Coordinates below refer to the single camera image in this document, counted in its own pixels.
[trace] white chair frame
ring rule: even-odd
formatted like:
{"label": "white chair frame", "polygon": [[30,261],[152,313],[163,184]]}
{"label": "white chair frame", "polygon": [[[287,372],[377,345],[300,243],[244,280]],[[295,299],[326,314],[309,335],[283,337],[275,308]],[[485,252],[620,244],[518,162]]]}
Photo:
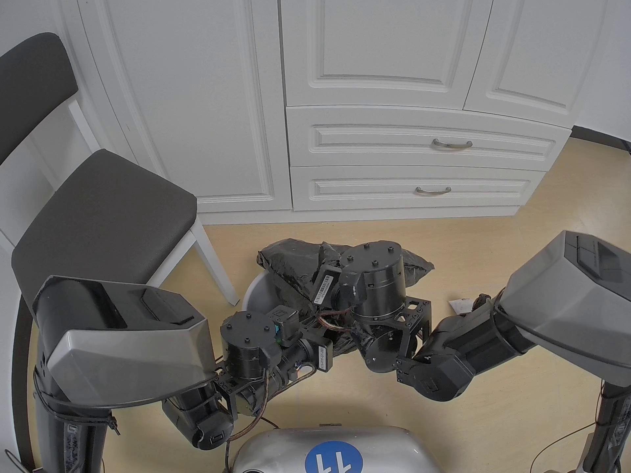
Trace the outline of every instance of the white chair frame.
{"label": "white chair frame", "polygon": [[[90,125],[86,121],[76,97],[71,97],[65,103],[67,103],[68,110],[75,120],[75,124],[81,132],[85,143],[88,145],[90,153],[98,151],[101,146],[99,145],[96,137],[94,137],[94,133],[92,133]],[[27,137],[24,142],[28,148],[28,151],[33,156],[33,159],[36,161],[39,169],[42,171],[48,182],[50,182],[52,188],[56,191],[61,184],[48,166],[40,150],[37,146],[33,144],[33,141],[30,139],[30,137]],[[234,290],[232,283],[230,282],[230,279],[228,278],[228,275],[223,268],[223,265],[219,261],[215,249],[210,243],[210,240],[208,240],[208,235],[204,231],[204,226],[199,220],[199,217],[195,218],[195,222],[193,223],[189,231],[185,233],[185,235],[178,242],[175,248],[162,262],[160,267],[149,279],[147,284],[155,287],[160,286],[162,282],[164,282],[164,280],[167,278],[167,276],[169,276],[169,273],[173,270],[173,268],[175,268],[175,266],[179,263],[180,259],[184,257],[184,255],[189,251],[192,246],[195,246],[195,249],[201,256],[202,261],[206,265],[206,268],[208,268],[208,271],[212,275],[213,279],[215,279],[217,286],[219,287],[225,298],[228,300],[228,303],[232,305],[238,304],[239,297],[237,296],[237,293]],[[0,247],[4,248],[9,253],[9,255],[13,252],[14,249],[14,245],[12,244],[12,242],[1,230]]]}

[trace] blue circle logo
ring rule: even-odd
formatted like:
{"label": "blue circle logo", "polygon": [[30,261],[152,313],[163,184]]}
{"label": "blue circle logo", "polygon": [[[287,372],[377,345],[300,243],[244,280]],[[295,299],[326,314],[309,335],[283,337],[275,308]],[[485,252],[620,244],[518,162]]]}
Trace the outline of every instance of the blue circle logo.
{"label": "blue circle logo", "polygon": [[320,443],[305,459],[307,473],[362,473],[362,469],[362,454],[345,441]]}

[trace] plastic bag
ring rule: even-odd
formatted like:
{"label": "plastic bag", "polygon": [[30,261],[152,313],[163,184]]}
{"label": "plastic bag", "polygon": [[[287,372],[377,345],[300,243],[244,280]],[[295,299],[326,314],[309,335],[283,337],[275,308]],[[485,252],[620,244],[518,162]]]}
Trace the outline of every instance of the plastic bag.
{"label": "plastic bag", "polygon": [[[300,321],[308,324],[316,319],[319,310],[309,296],[322,264],[341,266],[339,258],[350,245],[307,243],[287,238],[268,245],[259,251],[257,263],[269,272],[281,302],[298,311]],[[421,256],[403,249],[405,286],[409,288],[434,269],[434,265]],[[335,333],[333,354],[355,350],[349,333]]]}

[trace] barcode label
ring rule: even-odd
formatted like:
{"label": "barcode label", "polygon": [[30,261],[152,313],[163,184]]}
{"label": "barcode label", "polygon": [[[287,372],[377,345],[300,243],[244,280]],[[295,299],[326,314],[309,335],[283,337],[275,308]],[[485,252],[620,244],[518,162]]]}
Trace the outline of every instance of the barcode label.
{"label": "barcode label", "polygon": [[326,371],[326,349],[321,345],[317,348],[317,365],[323,372]]}
{"label": "barcode label", "polygon": [[326,296],[329,288],[331,287],[331,283],[333,282],[333,275],[326,275],[324,280],[322,281],[322,285],[320,286],[320,290],[317,292],[315,296],[314,303],[322,304],[324,301],[324,297]]}

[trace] drawer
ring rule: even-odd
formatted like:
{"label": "drawer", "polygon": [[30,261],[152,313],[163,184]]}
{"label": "drawer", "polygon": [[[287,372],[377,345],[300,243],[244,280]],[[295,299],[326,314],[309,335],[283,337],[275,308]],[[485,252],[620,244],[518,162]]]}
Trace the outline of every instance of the drawer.
{"label": "drawer", "polygon": [[390,165],[293,167],[291,173],[297,211],[518,206],[544,176],[542,171],[519,169]]}
{"label": "drawer", "polygon": [[550,124],[464,110],[287,107],[293,167],[438,165],[548,171],[570,132]]}

